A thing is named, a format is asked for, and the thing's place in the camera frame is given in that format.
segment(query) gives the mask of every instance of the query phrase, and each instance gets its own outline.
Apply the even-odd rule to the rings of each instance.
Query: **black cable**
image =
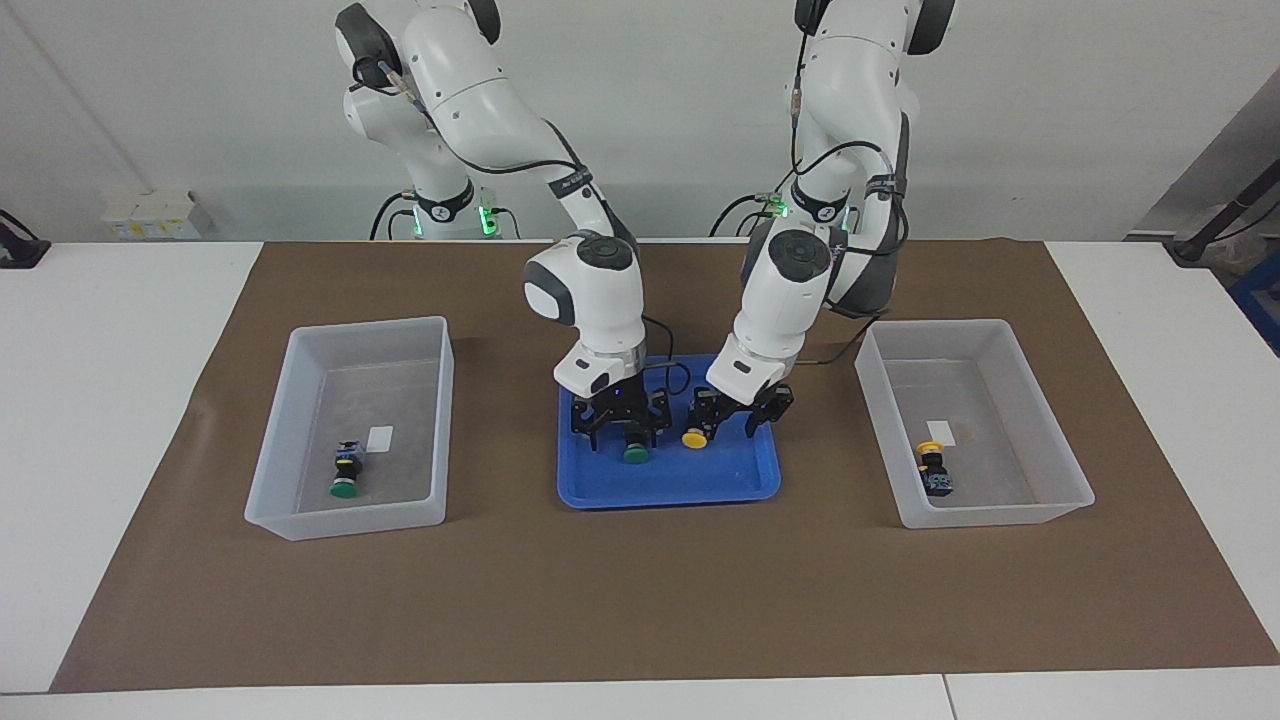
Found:
[[[906,245],[906,238],[911,233],[911,223],[906,219],[906,210],[902,209],[902,196],[897,192],[893,193],[890,200],[890,211],[897,218],[897,240],[893,242],[892,247],[886,250],[863,250],[861,247],[846,247],[845,252],[852,252],[854,255],[865,255],[868,258],[887,258],[902,250]]]
[[[1224,241],[1224,240],[1229,240],[1229,238],[1233,238],[1233,237],[1240,234],[1242,232],[1251,231],[1251,229],[1258,227],[1260,223],[1262,223],[1268,217],[1271,217],[1271,213],[1276,211],[1276,208],[1280,208],[1280,200],[1276,200],[1276,204],[1272,205],[1271,208],[1268,208],[1266,213],[1262,213],[1262,217],[1260,217],[1258,219],[1253,220],[1252,223],[1244,225],[1243,228],[1240,228],[1240,229],[1238,229],[1238,231],[1235,231],[1233,233],[1224,234],[1224,236],[1220,236],[1220,237],[1215,237],[1211,242],[1220,242],[1220,241]]]
[[[6,210],[0,210],[0,218],[9,220],[9,224],[31,236],[31,240],[40,240],[38,237],[36,237],[36,233],[31,232],[31,228],[24,225],[22,220],[19,220],[18,218],[10,215]]]
[[[485,174],[489,174],[489,176],[509,176],[509,174],[515,174],[515,173],[522,173],[525,170],[534,170],[534,169],[538,169],[538,168],[549,168],[549,167],[557,167],[557,165],[558,167],[568,168],[568,169],[573,170],[575,173],[577,170],[582,169],[581,167],[575,165],[573,163],[570,163],[568,160],[538,160],[536,163],[525,163],[524,165],[513,165],[511,168],[485,168],[484,165],[476,165],[475,163],[472,163],[471,160],[467,160],[466,158],[463,158],[462,155],[458,155],[457,152],[453,152],[453,156],[457,158],[460,163],[462,163],[463,165],[471,168],[472,170],[476,170],[479,173],[485,173]]]
[[[831,158],[832,155],[835,155],[836,152],[840,152],[841,150],[849,150],[850,147],[865,147],[868,150],[874,150],[876,152],[884,152],[881,149],[881,146],[876,145],[874,142],[870,142],[870,141],[867,141],[867,140],[850,140],[849,142],[841,142],[840,145],[837,145],[837,146],[827,150],[826,152],[823,152],[822,155],[819,155],[817,160],[814,160],[813,163],[809,163],[808,168],[800,168],[799,165],[796,165],[792,169],[795,170],[795,173],[797,176],[806,176],[810,172],[813,172],[814,168],[817,168],[818,165],[820,165],[822,161],[826,160],[827,158]]]
[[[671,325],[667,323],[650,318],[649,315],[640,315],[640,319],[646,323],[653,323],[667,333],[667,360],[671,360],[676,355],[676,331],[671,329]]]
[[[685,384],[680,386],[680,389],[673,389],[671,387],[671,369],[672,368],[680,368],[681,370],[685,372]],[[645,365],[644,369],[645,369],[645,372],[648,372],[648,370],[666,370],[667,375],[666,375],[664,383],[667,386],[667,395],[671,395],[671,396],[680,395],[680,393],[685,392],[686,389],[689,389],[689,386],[694,384],[694,373],[692,373],[692,370],[690,370],[689,365],[685,365],[680,360],[668,360],[666,363],[657,363],[654,365]]]
[[[772,217],[773,215],[771,213],[764,213],[764,211],[751,213],[750,215],[746,215],[745,218],[742,218],[742,222],[737,224],[737,232],[735,232],[733,234],[737,236],[737,237],[741,237],[742,236],[742,228],[745,228],[746,227],[746,222],[750,220],[750,219],[753,219],[753,218],[755,219],[755,222],[760,222],[762,218],[772,218]]]
[[[791,87],[791,169],[795,170],[800,164],[800,159],[796,158],[796,129],[800,126],[800,73],[804,72],[804,51],[809,45],[809,33],[800,31],[800,53],[796,55],[796,77],[792,79]]]
[[[879,315],[872,315],[870,319],[867,320],[867,324],[863,325],[861,329],[859,329],[858,333],[852,337],[852,340],[850,340],[847,343],[845,343],[845,346],[841,347],[840,352],[837,352],[836,355],[833,355],[833,356],[831,356],[831,357],[828,357],[826,360],[796,360],[796,365],[831,365],[833,363],[838,363],[840,359],[844,357],[846,352],[849,352],[850,347],[852,347],[854,345],[856,345],[859,340],[863,340],[863,336],[867,334],[867,331],[869,331],[872,328],[872,325],[876,324],[876,320],[878,320],[878,319],[879,319]]]
[[[402,218],[402,217],[410,217],[410,218],[412,218],[413,217],[413,211],[412,210],[396,210],[394,213],[392,213],[390,215],[388,215],[388,218],[387,218],[387,240],[396,240],[394,237],[392,237],[392,223],[396,222],[396,218]]]
[[[649,315],[640,315],[640,319],[644,320],[644,322],[646,322],[646,323],[652,323],[652,324],[662,328],[662,331],[667,333],[667,363],[663,364],[663,365],[653,365],[653,368],[667,368],[667,372],[663,374],[663,384],[667,387],[667,392],[668,393],[671,393],[671,395],[680,395],[681,392],[685,392],[686,389],[689,389],[689,383],[694,382],[694,374],[689,372],[689,368],[685,368],[684,365],[680,365],[678,363],[675,361],[675,356],[676,356],[676,331],[671,329],[671,325],[668,325],[667,323],[663,323],[662,320],[658,320],[657,318],[650,318]],[[673,392],[671,389],[671,369],[673,366],[676,366],[676,365],[680,365],[681,368],[684,368],[685,369],[685,375],[686,375],[685,387],[680,388],[680,392]]]
[[[515,214],[515,213],[512,213],[512,211],[511,211],[509,209],[507,209],[507,208],[494,208],[494,209],[493,209],[493,214],[494,214],[494,215],[511,215],[511,227],[516,228],[516,240],[524,240],[524,238],[522,238],[522,237],[520,236],[520,222],[518,222],[518,220],[516,220],[516,214]]]
[[[755,200],[755,195],[744,195],[742,197],[739,197],[737,200],[730,202],[728,206],[721,211],[719,217],[716,218],[716,224],[712,225],[712,232],[707,233],[707,237],[716,237],[716,233],[719,231],[719,225],[721,223],[724,222],[724,218],[727,218],[728,214],[732,213],[733,209],[737,208],[739,205],[742,205],[744,202],[750,202],[753,200]]]
[[[388,197],[387,200],[383,200],[383,206],[379,208],[378,209],[378,214],[374,215],[374,225],[371,228],[369,228],[369,241],[370,242],[378,240],[378,228],[383,224],[383,215],[387,214],[387,209],[390,208],[392,204],[396,202],[397,200],[402,200],[402,199],[403,200],[408,200],[408,197],[404,197],[404,196],[406,196],[404,192],[397,192],[396,195]]]

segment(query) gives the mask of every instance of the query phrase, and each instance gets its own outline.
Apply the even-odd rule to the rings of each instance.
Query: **table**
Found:
[[[14,315],[0,318],[0,337],[18,338],[5,343],[0,359],[5,368],[22,368],[20,382],[5,389],[0,430],[6,438],[23,438],[26,450],[9,462],[12,474],[4,489],[10,502],[0,510],[4,528],[0,532],[9,547],[31,548],[0,560],[0,574],[19,580],[0,589],[0,600],[9,609],[0,628],[0,646],[12,648],[0,653],[0,692],[47,688],[259,250],[256,243],[65,245],[37,272],[0,277],[0,307],[17,309],[23,315],[20,322]],[[1280,489],[1268,482],[1267,473],[1258,471],[1257,452],[1268,447],[1266,429],[1280,419],[1280,363],[1208,273],[1176,269],[1158,246],[1056,243],[1051,252],[1206,527],[1275,638],[1280,626],[1280,574],[1268,550],[1275,547],[1280,532],[1267,520],[1280,500]],[[161,346],[163,355],[155,352]],[[1213,421],[1206,424],[1204,418]],[[111,425],[119,429],[102,432]],[[64,443],[74,443],[77,452],[60,454]],[[74,482],[77,478],[92,482]],[[1062,698],[1074,698],[1076,703],[1093,698],[1106,705],[1098,698],[1115,696],[1164,697],[1171,708],[1190,712],[1192,706],[1179,700],[1181,692],[1206,702],[1239,698],[1243,702],[1235,715],[1248,716],[1251,707],[1262,714],[1280,700],[1280,691],[1274,689],[1280,679],[1276,673],[1276,669],[1236,669],[854,678],[823,685],[838,687],[827,696],[823,702],[829,705],[823,707],[858,706],[870,711],[874,702],[883,701],[900,708],[895,712],[900,716],[946,717],[952,712],[946,702],[950,698],[956,716],[978,717],[1000,711],[1001,706],[995,703],[997,694],[1009,702],[1019,694],[1053,697],[1053,707],[1064,712],[1070,711],[1071,702]],[[666,697],[663,693],[677,693],[673,689],[677,687],[692,688],[678,692],[705,698],[707,707],[730,716],[733,706],[726,705],[726,698],[755,692],[742,688],[755,688],[759,683],[552,688],[557,698],[563,698],[557,703],[573,703],[577,702],[573,698],[585,697],[582,693],[626,698],[645,685],[644,711],[652,707],[654,716],[662,715],[658,698]],[[806,680],[764,683],[760,687],[769,693],[782,693],[778,702],[783,707],[792,702],[788,693],[810,697],[818,687],[805,685]],[[509,688],[499,692],[490,687],[493,694],[474,687],[422,687],[413,692],[422,698],[479,693],[485,698],[508,698],[511,707],[526,707],[529,697],[547,692],[540,685]],[[1240,697],[1244,691],[1249,694]],[[410,691],[129,693],[113,696],[111,703],[124,703],[122,707],[133,716],[146,712],[159,716],[172,712],[174,702],[192,703],[197,696],[200,703],[216,697],[225,698],[218,702],[250,707],[261,702],[259,693],[292,698],[283,712],[301,712],[307,703],[335,708],[343,702],[367,706],[372,697],[369,693],[374,693],[388,698],[392,703],[388,712],[393,714],[398,701],[392,696],[407,697],[404,693]],[[925,715],[910,715],[906,708],[911,706],[904,703],[913,697],[943,702],[916,707]],[[6,698],[0,701],[4,703],[0,708],[6,714],[45,716],[72,714],[74,703],[95,702],[92,697]],[[1117,711],[1123,708],[1112,705]],[[767,702],[762,700],[754,706],[764,708]],[[1076,707],[1085,712],[1084,705]],[[1143,707],[1152,714],[1160,710],[1157,705]],[[1098,716],[1092,710],[1088,714]]]

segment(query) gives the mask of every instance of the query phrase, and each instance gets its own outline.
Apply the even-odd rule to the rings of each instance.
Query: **yellow push button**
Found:
[[[698,428],[689,428],[685,430],[685,434],[680,437],[680,442],[685,443],[685,447],[690,450],[701,450],[707,447],[707,436]]]

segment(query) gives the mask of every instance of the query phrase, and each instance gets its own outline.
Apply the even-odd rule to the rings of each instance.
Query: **green push button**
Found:
[[[329,486],[329,495],[343,500],[351,500],[356,497],[356,483],[351,480],[334,480],[333,484]]]
[[[648,462],[649,448],[643,445],[628,445],[627,448],[622,451],[622,460],[632,465]]]

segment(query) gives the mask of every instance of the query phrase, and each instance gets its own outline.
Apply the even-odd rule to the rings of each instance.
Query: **blue tray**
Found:
[[[708,384],[707,369],[714,355],[677,355],[676,359],[689,365],[694,379],[685,392],[671,398],[673,424],[658,436],[658,447],[644,464],[623,462],[622,425],[616,423],[599,432],[600,450],[591,452],[586,436],[570,432],[573,397],[561,388],[556,482],[564,505],[579,510],[608,510],[754,502],[777,495],[782,473],[768,423],[749,438],[746,414],[739,413],[719,427],[716,439],[705,448],[690,450],[680,442],[692,391]],[[680,368],[671,370],[675,388],[682,384],[684,374]],[[662,370],[645,373],[650,392],[662,383]]]

